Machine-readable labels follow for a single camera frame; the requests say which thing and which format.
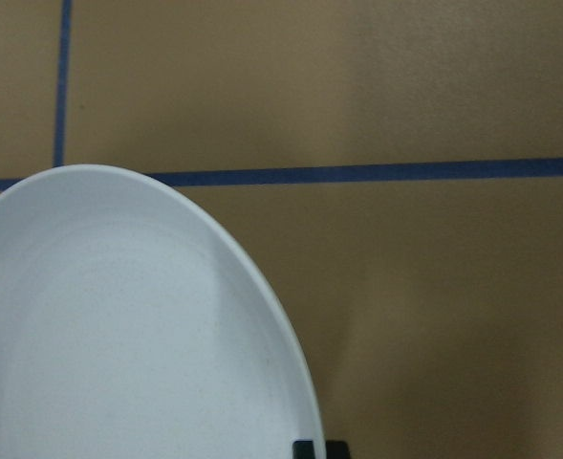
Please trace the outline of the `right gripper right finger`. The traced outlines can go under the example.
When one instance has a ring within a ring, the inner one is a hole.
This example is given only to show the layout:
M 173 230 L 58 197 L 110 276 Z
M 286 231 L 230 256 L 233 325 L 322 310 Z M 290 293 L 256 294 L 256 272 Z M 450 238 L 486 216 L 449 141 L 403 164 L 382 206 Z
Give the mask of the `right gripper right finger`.
M 345 441 L 327 440 L 325 449 L 327 459 L 350 459 L 349 445 Z

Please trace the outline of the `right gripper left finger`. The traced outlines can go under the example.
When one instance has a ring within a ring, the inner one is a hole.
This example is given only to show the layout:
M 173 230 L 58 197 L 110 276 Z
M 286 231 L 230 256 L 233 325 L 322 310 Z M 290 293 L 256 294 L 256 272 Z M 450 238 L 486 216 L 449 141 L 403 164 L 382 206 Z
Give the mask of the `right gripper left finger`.
M 314 442 L 312 440 L 296 440 L 292 443 L 293 459 L 315 459 Z

